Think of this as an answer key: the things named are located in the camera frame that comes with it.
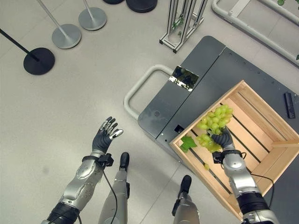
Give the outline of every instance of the silver stanchion base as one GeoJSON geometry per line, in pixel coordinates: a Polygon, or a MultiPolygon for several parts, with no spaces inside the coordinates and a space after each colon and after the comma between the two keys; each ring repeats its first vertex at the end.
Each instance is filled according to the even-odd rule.
{"type": "Polygon", "coordinates": [[[83,10],[79,15],[80,25],[87,30],[97,30],[102,28],[107,22],[107,17],[105,12],[96,7],[90,7],[93,18],[90,17],[87,9],[83,10]]]}
{"type": "Polygon", "coordinates": [[[67,36],[65,36],[59,28],[56,28],[52,34],[53,43],[61,49],[67,49],[76,46],[81,39],[81,32],[79,28],[73,24],[64,24],[61,25],[61,28],[64,30],[67,36]]]}

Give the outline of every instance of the wooden crate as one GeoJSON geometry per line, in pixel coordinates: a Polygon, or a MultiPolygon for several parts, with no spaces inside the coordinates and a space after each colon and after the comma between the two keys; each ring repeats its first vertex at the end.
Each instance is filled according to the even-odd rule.
{"type": "MultiPolygon", "coordinates": [[[[241,81],[200,115],[170,146],[193,173],[209,188],[220,203],[238,219],[242,213],[220,164],[214,164],[212,154],[199,145],[196,136],[205,133],[196,127],[209,111],[221,104],[234,109],[227,125],[236,149],[246,152],[245,162],[250,173],[271,178],[274,182],[299,153],[299,135],[244,81],[241,81]],[[184,153],[179,147],[183,136],[191,136],[199,146],[184,153]],[[207,163],[210,170],[204,168],[207,163]]],[[[271,188],[268,179],[253,176],[264,196],[271,188]]]]}

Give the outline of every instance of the green leaf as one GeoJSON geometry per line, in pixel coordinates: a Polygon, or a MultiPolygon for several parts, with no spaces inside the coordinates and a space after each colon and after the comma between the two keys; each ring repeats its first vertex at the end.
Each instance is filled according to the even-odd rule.
{"type": "Polygon", "coordinates": [[[181,145],[180,148],[185,153],[188,152],[189,148],[197,146],[192,137],[184,136],[183,138],[181,138],[181,140],[183,141],[183,144],[181,145]]]}

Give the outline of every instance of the gray metal platform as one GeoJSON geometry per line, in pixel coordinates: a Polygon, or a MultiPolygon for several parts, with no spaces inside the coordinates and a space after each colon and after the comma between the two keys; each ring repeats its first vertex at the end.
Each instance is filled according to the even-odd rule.
{"type": "MultiPolygon", "coordinates": [[[[194,90],[187,92],[167,82],[138,118],[145,133],[176,159],[179,157],[168,145],[178,135],[176,127],[186,128],[242,79],[299,133],[298,95],[213,37],[204,37],[181,66],[199,76],[194,90]],[[287,91],[293,96],[296,119],[287,117],[283,95],[287,91]]],[[[272,209],[282,224],[298,222],[298,170],[299,157],[275,184],[272,209]]]]}

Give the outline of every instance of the robotic arm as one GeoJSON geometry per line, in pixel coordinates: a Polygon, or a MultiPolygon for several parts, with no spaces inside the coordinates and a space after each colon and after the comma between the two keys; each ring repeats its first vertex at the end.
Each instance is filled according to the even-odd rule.
{"type": "Polygon", "coordinates": [[[111,154],[106,154],[111,142],[123,133],[114,129],[117,123],[107,118],[93,139],[92,153],[85,156],[74,179],[67,185],[58,204],[42,224],[73,224],[83,208],[93,196],[96,184],[101,180],[103,169],[111,166],[111,154]]]}
{"type": "Polygon", "coordinates": [[[222,152],[213,153],[213,159],[215,163],[223,164],[224,172],[229,178],[243,214],[243,224],[279,224],[246,169],[241,152],[235,149],[229,130],[225,128],[222,135],[213,134],[211,137],[223,149],[222,152]]]}

